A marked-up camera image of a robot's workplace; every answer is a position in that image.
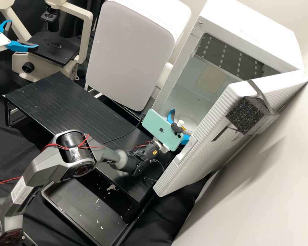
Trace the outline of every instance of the perforated shelf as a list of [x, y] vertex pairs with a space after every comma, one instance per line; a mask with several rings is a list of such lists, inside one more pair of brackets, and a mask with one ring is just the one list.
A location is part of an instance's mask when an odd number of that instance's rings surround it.
[[196, 56], [222, 68], [242, 80], [262, 77], [263, 63], [206, 33]]

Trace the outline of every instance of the black fabric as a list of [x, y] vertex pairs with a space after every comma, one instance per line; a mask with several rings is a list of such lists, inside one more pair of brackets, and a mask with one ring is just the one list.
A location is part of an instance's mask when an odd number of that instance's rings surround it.
[[207, 177], [167, 196], [156, 196], [121, 246], [171, 245], [206, 181]]

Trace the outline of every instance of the mint green iphone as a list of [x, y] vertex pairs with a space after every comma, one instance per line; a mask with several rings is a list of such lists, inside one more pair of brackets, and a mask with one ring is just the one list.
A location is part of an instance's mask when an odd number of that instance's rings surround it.
[[171, 151], [178, 148], [184, 137], [182, 133], [175, 133], [171, 128], [171, 124], [153, 109], [147, 112], [142, 125]]

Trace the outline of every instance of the foam pad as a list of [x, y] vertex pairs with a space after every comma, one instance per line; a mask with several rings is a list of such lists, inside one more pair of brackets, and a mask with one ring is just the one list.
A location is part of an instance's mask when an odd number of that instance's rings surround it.
[[239, 132], [246, 134], [251, 129], [257, 130], [262, 126], [262, 121], [269, 115], [270, 112], [264, 100], [245, 96], [226, 115], [226, 118], [237, 127]]

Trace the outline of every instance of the white cap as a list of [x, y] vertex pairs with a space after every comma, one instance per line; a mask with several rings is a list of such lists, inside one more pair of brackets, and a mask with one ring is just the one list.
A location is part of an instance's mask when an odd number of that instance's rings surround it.
[[183, 120], [178, 120], [177, 126], [182, 127], [185, 122]]

